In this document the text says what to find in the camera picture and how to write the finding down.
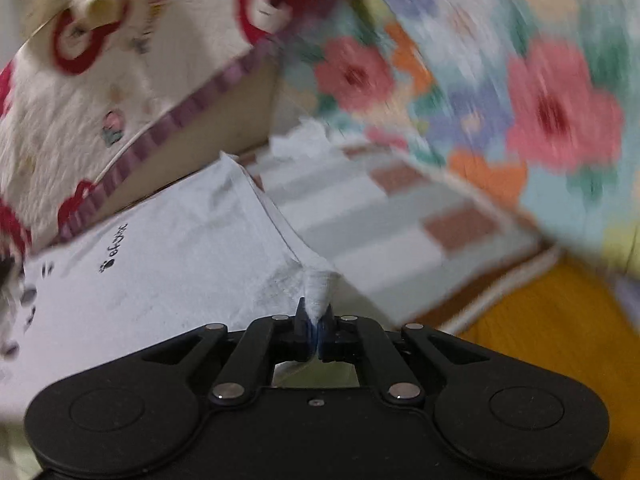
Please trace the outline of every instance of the beige panel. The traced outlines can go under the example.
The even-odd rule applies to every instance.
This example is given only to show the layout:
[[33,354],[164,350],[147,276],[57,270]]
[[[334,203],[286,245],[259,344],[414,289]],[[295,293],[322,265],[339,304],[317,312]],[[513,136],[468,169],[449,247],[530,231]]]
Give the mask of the beige panel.
[[173,134],[108,197],[92,223],[200,170],[216,160],[221,150],[241,153],[264,143],[276,74],[276,63],[265,61],[193,123]]

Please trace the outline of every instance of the mustard yellow fabric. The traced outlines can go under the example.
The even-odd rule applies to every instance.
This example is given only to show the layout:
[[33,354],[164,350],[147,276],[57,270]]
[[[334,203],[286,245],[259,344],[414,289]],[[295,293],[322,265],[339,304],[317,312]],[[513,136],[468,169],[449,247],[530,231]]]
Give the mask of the mustard yellow fabric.
[[563,260],[461,337],[596,391],[610,432],[594,472],[603,480],[640,480],[640,338],[599,277]]

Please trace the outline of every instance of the orange flower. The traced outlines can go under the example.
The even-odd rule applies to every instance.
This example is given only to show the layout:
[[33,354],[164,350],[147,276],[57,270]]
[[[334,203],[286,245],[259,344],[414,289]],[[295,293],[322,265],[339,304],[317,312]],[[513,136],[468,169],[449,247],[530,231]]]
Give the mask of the orange flower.
[[523,162],[489,165],[482,156],[465,150],[451,152],[447,167],[509,209],[518,207],[527,183],[527,166]]
[[385,27],[386,33],[396,42],[391,63],[401,72],[407,72],[414,80],[414,95],[426,93],[433,84],[433,75],[416,53],[415,43],[398,22]]

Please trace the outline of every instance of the silver rivet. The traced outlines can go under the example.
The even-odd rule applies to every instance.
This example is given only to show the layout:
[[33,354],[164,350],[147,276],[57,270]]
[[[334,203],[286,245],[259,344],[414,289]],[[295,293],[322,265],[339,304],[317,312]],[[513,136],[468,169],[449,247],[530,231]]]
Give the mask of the silver rivet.
[[389,395],[395,399],[415,399],[420,395],[420,386],[413,383],[396,383],[389,388]]
[[222,383],[213,388],[213,394],[219,399],[237,399],[244,394],[244,388],[238,383]]

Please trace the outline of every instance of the floral fabric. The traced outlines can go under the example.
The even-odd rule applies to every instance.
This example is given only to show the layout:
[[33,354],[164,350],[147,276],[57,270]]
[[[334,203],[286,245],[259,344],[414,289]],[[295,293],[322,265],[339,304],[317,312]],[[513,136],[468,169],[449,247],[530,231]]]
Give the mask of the floral fabric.
[[285,74],[332,127],[640,274],[640,0],[353,0]]

